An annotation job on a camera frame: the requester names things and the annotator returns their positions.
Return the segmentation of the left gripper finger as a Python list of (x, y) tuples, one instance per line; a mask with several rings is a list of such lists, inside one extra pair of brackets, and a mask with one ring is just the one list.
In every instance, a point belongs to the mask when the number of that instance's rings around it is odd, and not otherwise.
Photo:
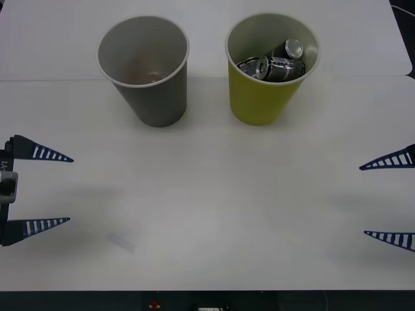
[(70, 221), (70, 218), (8, 220), (1, 237), (1, 245), (4, 247), (11, 246), (68, 221)]
[(6, 151), (14, 159), (73, 162), (74, 160), (61, 152), (38, 144), (22, 135), (14, 135), (6, 142)]

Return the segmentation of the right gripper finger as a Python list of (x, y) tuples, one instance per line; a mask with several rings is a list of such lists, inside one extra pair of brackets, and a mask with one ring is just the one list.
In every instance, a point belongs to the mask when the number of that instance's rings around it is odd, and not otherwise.
[(364, 234), (392, 246), (414, 252), (414, 233), (364, 231)]
[(376, 170), (386, 168), (414, 168), (414, 144), (404, 149), (383, 155), (364, 165), (360, 170)]

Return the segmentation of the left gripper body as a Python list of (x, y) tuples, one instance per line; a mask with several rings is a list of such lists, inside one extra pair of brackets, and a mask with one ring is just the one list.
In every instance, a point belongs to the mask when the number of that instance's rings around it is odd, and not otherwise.
[(1, 151), (1, 245), (5, 237), (9, 205), (15, 202), (14, 160), (6, 150)]

